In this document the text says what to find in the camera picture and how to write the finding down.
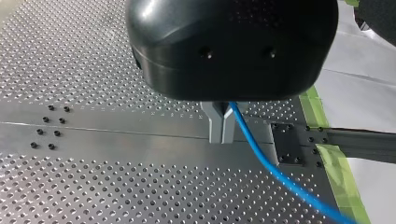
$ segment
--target metal plate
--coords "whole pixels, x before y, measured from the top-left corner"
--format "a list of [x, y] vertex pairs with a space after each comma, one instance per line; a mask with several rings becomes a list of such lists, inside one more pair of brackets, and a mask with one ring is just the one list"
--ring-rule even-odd
[[[263, 169], [239, 129], [211, 145], [197, 103], [146, 86], [123, 4], [28, 0], [5, 23], [0, 223], [331, 223]], [[298, 98], [250, 103], [246, 119], [272, 160], [267, 120], [305, 123]], [[305, 167], [280, 169], [336, 206], [310, 151]]]
[[[0, 156], [1, 223], [331, 223], [268, 174], [244, 142], [44, 131], [0, 125], [0, 148], [8, 148]], [[261, 146], [268, 154], [273, 145]], [[324, 169], [315, 167], [319, 156], [304, 153], [305, 168], [280, 169], [335, 206]]]

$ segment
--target metal bracket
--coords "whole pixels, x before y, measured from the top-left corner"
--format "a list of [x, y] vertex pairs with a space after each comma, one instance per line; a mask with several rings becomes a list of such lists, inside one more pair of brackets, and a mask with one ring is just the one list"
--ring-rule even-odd
[[[201, 102], [201, 108], [209, 118], [209, 142], [232, 143], [235, 132], [235, 115], [228, 104], [222, 102]], [[248, 109], [248, 103], [238, 103], [238, 108], [243, 113]]]
[[302, 166], [304, 153], [295, 127], [291, 124], [272, 123], [271, 129], [278, 162]]

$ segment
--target black screw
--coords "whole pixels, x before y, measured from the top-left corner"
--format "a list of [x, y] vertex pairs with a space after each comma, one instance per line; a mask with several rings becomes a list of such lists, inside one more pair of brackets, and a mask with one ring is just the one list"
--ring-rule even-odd
[[300, 157], [296, 157], [295, 159], [294, 159], [294, 163], [299, 163], [301, 161], [301, 158]]
[[36, 143], [36, 142], [31, 143], [31, 144], [30, 144], [30, 147], [31, 147], [31, 148], [37, 148], [37, 143]]
[[44, 131], [43, 131], [42, 129], [37, 129], [36, 132], [37, 132], [39, 135], [41, 135], [41, 134], [44, 133]]
[[55, 149], [55, 145], [49, 144], [49, 149], [51, 149], [51, 150]]

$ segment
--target gray metal bracket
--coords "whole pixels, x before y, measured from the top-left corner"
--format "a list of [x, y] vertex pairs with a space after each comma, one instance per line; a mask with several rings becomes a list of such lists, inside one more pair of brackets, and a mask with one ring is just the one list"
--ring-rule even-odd
[[[214, 144], [230, 144], [233, 142], [235, 132], [235, 115], [227, 105], [225, 112], [222, 102], [201, 102], [201, 108], [209, 118], [209, 142]], [[238, 103], [239, 110], [243, 113], [248, 108], [248, 103]]]

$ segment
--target bolt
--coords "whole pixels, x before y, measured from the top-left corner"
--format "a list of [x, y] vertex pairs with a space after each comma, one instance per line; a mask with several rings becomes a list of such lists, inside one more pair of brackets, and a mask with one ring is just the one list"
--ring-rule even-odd
[[43, 131], [42, 129], [37, 129], [36, 132], [37, 132], [39, 135], [41, 135], [41, 134], [44, 133], [44, 131]]
[[55, 149], [55, 145], [49, 144], [49, 149], [51, 149], [51, 150]]
[[30, 144], [30, 147], [31, 147], [31, 148], [37, 148], [37, 143], [36, 143], [36, 142], [31, 143], [31, 144]]

